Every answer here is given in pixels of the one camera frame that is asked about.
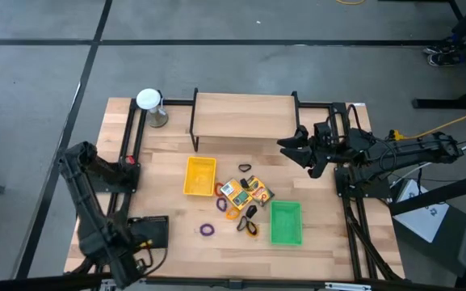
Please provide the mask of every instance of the yellow cable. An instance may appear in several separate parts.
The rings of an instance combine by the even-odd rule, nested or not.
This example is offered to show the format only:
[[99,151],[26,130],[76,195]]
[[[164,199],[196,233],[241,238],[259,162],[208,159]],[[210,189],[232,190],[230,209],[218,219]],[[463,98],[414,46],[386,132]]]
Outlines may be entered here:
[[458,119],[456,119],[456,120],[450,121],[450,122],[448,122],[448,123],[446,123],[446,124],[443,124],[443,125],[441,125],[441,126],[438,126],[438,127],[436,127],[435,129],[431,129],[431,130],[429,130],[429,131],[427,131],[427,132],[418,134],[417,136],[413,136],[413,137],[403,137],[401,140],[409,140],[409,139],[416,139],[416,138],[418,138],[418,137],[424,137],[424,136],[427,135],[427,134],[433,133],[433,132],[435,132],[435,131],[438,131],[438,130],[440,130],[440,129],[442,129],[442,128],[447,127],[448,125],[452,125],[452,124],[454,124],[454,123],[457,123],[457,122],[462,121],[462,120],[465,120],[465,119],[466,119],[466,115],[465,115],[465,116],[462,116],[462,117],[460,117],[460,118],[458,118]]
[[343,0],[335,0],[336,2],[339,2],[341,4],[344,4],[344,5],[359,5],[359,4],[362,4],[365,2],[365,0],[361,0],[361,1],[358,1],[358,2],[345,2]]

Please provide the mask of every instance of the yellow bin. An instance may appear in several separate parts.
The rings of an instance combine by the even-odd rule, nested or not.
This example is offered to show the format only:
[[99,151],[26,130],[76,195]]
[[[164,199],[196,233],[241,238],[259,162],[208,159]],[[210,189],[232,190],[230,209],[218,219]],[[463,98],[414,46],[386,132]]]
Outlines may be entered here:
[[215,187],[216,159],[189,157],[187,159],[184,194],[212,196]]

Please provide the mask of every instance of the wooden table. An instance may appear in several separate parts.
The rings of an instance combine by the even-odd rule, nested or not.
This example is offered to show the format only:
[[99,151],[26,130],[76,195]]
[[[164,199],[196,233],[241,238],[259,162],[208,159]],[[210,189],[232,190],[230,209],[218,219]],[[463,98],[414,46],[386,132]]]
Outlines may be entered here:
[[[119,155],[129,104],[128,98],[108,100],[97,147],[99,156],[109,162],[116,161]],[[188,133],[191,106],[165,108],[170,115],[167,125],[159,129],[145,127],[139,157],[141,180],[129,212],[130,217],[170,216],[169,254],[152,276],[353,280],[346,223],[342,202],[336,196],[333,165],[328,165],[320,179],[310,179],[306,170],[279,153],[275,140],[267,138],[201,137],[196,154]],[[363,128],[370,130],[363,104],[359,104],[358,112]],[[327,116],[325,109],[300,109],[300,122],[308,129]],[[136,126],[132,129],[129,153],[135,129]],[[217,181],[256,175],[271,188],[276,200],[299,201],[303,210],[303,245],[271,245],[270,207],[258,207],[253,221],[258,224],[260,235],[251,238],[245,232],[236,231],[237,220],[227,220],[216,209],[215,197],[183,195],[187,158],[194,155],[216,158]],[[252,170],[241,173],[237,169],[241,163],[250,163]],[[109,196],[99,194],[102,209],[107,209]],[[404,276],[387,207],[376,199],[364,202],[372,242],[393,271]],[[213,236],[200,235],[199,227],[204,223],[215,226]],[[358,246],[362,272],[368,276],[362,244]],[[153,252],[154,264],[159,262],[163,251]],[[140,252],[138,256],[147,259],[145,253]],[[75,230],[65,270],[76,268],[82,261]]]

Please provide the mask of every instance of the yellow package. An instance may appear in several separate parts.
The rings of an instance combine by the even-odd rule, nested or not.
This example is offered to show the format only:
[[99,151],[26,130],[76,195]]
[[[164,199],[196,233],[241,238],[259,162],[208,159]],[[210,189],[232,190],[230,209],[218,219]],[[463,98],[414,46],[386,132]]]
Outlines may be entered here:
[[252,197],[244,191],[240,183],[235,179],[231,179],[226,185],[220,188],[220,191],[238,208],[243,209],[249,202],[252,201]]
[[274,196],[274,193],[256,176],[252,175],[247,180],[247,183],[249,184],[249,188],[246,188],[245,190],[250,196],[252,196],[254,201],[258,202],[262,207]]

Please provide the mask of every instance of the person's foot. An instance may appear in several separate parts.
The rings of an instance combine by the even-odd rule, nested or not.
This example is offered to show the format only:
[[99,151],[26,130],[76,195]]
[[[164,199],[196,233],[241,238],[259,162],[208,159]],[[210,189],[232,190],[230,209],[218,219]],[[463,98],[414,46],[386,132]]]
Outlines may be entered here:
[[428,55],[435,55],[438,53],[453,53],[463,49],[465,46],[465,44],[454,43],[451,38],[448,37],[440,44],[427,46],[423,49],[423,52]]
[[462,62],[459,55],[454,53],[438,53],[427,58],[428,65],[432,66],[454,66]]

